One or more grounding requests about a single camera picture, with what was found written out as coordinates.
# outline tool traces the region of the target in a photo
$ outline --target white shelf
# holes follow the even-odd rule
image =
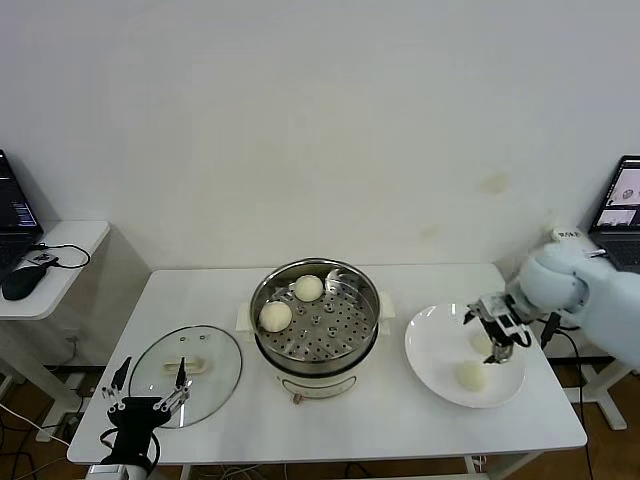
[[[44,224],[40,242],[48,245],[72,243],[93,254],[109,231],[104,221],[60,221]],[[77,264],[84,255],[71,248],[51,251],[60,263]],[[26,261],[21,266],[32,265]],[[10,301],[0,295],[0,320],[41,320],[51,314],[82,269],[50,268],[35,290],[22,300]]]

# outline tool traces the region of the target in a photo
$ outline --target computer mouse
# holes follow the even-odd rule
[[[22,300],[36,288],[47,273],[49,265],[24,267],[14,270],[2,281],[2,296],[7,300]]]

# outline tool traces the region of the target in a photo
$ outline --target glass lid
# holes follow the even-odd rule
[[[190,397],[162,428],[186,427],[212,415],[229,399],[240,379],[242,354],[231,335],[208,325],[184,327],[144,352],[133,369],[129,395],[170,394],[182,357]]]

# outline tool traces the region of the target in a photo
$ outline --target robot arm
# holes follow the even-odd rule
[[[549,330],[565,318],[595,345],[628,365],[640,365],[640,275],[607,268],[562,243],[531,255],[506,292],[469,305],[465,322],[480,319],[493,342],[485,362],[501,363],[514,344],[528,346],[527,325],[547,314]]]
[[[87,480],[144,480],[155,468],[160,457],[160,444],[153,431],[167,423],[172,415],[189,398],[189,384],[184,357],[176,377],[175,387],[166,397],[125,397],[120,392],[127,377],[131,357],[116,371],[109,387],[102,388],[102,395],[113,401],[107,416],[114,428],[100,436],[100,441],[111,448],[111,453],[100,465],[93,465]],[[116,434],[113,445],[106,437]],[[156,459],[147,457],[151,441],[156,447]]]

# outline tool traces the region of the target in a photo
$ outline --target laptop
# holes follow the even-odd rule
[[[41,236],[42,227],[0,150],[0,283]]]
[[[640,156],[620,159],[589,237],[618,270],[640,273]]]

